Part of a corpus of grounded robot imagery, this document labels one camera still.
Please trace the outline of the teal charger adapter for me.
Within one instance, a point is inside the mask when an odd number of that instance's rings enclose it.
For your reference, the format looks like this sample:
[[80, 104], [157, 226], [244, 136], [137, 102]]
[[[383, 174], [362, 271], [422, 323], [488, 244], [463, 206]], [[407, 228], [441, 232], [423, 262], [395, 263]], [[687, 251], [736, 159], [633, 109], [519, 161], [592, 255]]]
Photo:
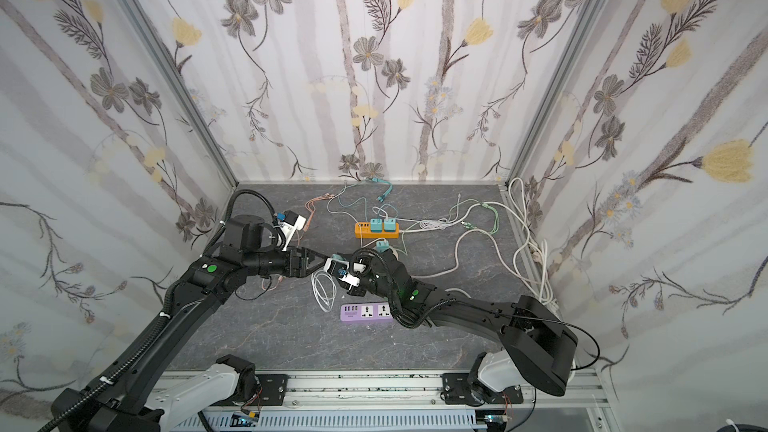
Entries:
[[383, 230], [387, 233], [393, 233], [398, 231], [398, 224], [394, 218], [387, 218], [383, 220]]
[[390, 248], [389, 242], [386, 239], [380, 239], [375, 242], [375, 250], [378, 253], [383, 253]]
[[369, 222], [371, 233], [378, 234], [383, 232], [383, 221], [380, 218], [372, 218]]
[[348, 273], [348, 263], [337, 258], [328, 258], [324, 270], [330, 275], [344, 276]]

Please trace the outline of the purple power strip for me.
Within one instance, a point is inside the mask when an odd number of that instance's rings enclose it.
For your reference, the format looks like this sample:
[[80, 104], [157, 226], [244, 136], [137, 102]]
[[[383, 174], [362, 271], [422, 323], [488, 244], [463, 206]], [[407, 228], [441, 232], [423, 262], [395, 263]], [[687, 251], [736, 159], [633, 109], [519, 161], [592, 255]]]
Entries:
[[345, 324], [359, 324], [391, 322], [393, 317], [387, 303], [359, 303], [344, 304], [340, 310], [340, 320]]

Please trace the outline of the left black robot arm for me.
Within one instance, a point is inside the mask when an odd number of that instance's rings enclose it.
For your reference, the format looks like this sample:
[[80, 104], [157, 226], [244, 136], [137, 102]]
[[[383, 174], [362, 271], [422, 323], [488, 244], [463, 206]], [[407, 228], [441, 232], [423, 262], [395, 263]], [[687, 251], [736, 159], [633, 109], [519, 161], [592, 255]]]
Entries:
[[171, 284], [162, 307], [137, 339], [83, 389], [65, 389], [54, 400], [45, 431], [166, 431], [170, 412], [147, 401], [184, 345], [250, 277], [305, 278], [327, 255], [291, 245], [275, 208], [261, 193], [267, 219], [233, 213], [235, 191], [202, 255]]

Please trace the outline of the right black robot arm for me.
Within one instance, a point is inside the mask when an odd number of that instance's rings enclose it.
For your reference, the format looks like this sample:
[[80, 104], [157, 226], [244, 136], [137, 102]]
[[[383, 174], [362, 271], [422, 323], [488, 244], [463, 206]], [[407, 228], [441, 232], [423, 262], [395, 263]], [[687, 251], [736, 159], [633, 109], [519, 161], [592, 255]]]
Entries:
[[352, 295], [385, 300], [404, 328], [453, 327], [499, 343], [522, 379], [548, 395], [564, 396], [570, 374], [578, 370], [573, 359], [581, 328], [560, 320], [532, 296], [504, 303], [455, 294], [409, 274], [390, 250], [335, 255], [327, 272]]

